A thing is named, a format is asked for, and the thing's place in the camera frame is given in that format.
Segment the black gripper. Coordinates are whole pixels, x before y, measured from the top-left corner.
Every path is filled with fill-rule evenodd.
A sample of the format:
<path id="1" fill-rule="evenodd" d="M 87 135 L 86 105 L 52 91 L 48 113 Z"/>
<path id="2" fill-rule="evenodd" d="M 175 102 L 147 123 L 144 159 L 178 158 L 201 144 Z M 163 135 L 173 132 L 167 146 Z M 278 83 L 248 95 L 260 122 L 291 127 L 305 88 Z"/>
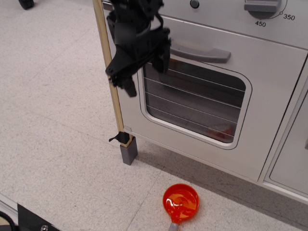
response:
<path id="1" fill-rule="evenodd" d="M 136 44 L 116 45 L 116 52 L 106 68 L 112 84 L 120 84 L 129 97 L 136 97 L 132 75 L 151 63 L 158 73 L 165 73 L 170 59 L 169 28 L 157 28 L 137 38 Z"/>

